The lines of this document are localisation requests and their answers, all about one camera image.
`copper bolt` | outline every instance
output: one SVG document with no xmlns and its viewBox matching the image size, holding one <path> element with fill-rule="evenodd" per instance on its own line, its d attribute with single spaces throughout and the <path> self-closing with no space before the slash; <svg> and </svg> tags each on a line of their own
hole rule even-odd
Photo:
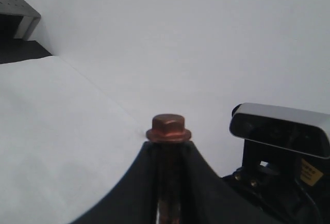
<svg viewBox="0 0 330 224">
<path fill-rule="evenodd" d="M 185 118 L 175 114 L 162 114 L 153 118 L 152 129 L 146 137 L 153 142 L 180 143 L 191 138 L 191 132 L 185 129 Z"/>
</svg>

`black base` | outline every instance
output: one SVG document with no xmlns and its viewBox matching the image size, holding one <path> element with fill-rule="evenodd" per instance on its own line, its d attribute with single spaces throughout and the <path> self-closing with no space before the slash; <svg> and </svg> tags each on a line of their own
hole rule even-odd
<svg viewBox="0 0 330 224">
<path fill-rule="evenodd" d="M 51 55 L 36 41 L 0 39 L 0 64 L 39 59 Z"/>
</svg>

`camera lens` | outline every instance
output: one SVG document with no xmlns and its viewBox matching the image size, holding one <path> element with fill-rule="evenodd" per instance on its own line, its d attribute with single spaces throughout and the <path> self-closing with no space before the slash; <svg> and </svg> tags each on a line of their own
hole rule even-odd
<svg viewBox="0 0 330 224">
<path fill-rule="evenodd" d="M 250 123 L 250 122 L 245 122 L 244 123 L 244 130 L 246 132 L 251 132 L 253 129 L 254 129 L 254 126 L 253 126 L 252 123 Z"/>
<path fill-rule="evenodd" d="M 280 139 L 282 137 L 282 132 L 278 127 L 273 126 L 269 130 L 269 135 L 272 139 Z"/>
</svg>

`camera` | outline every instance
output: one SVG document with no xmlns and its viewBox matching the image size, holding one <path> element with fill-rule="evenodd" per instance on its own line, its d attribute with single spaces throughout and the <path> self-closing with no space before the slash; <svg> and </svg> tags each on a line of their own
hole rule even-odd
<svg viewBox="0 0 330 224">
<path fill-rule="evenodd" d="M 283 223 L 330 223 L 330 115 L 244 103 L 229 131 L 244 139 L 232 189 Z"/>
</svg>

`cable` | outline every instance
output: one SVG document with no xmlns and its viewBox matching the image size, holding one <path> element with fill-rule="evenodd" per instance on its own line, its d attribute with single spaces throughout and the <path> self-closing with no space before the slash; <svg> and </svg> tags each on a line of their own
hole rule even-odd
<svg viewBox="0 0 330 224">
<path fill-rule="evenodd" d="M 298 188 L 301 190 L 301 192 L 304 194 L 304 196 L 308 199 L 310 205 L 312 206 L 314 213 L 315 213 L 316 221 L 317 221 L 316 223 L 324 224 L 321 212 L 320 212 L 318 206 L 316 205 L 316 203 L 314 202 L 313 198 L 305 190 L 305 187 L 301 184 L 301 182 L 299 182 L 299 180 L 295 179 L 294 181 L 295 181 L 296 185 L 298 186 Z"/>
</svg>

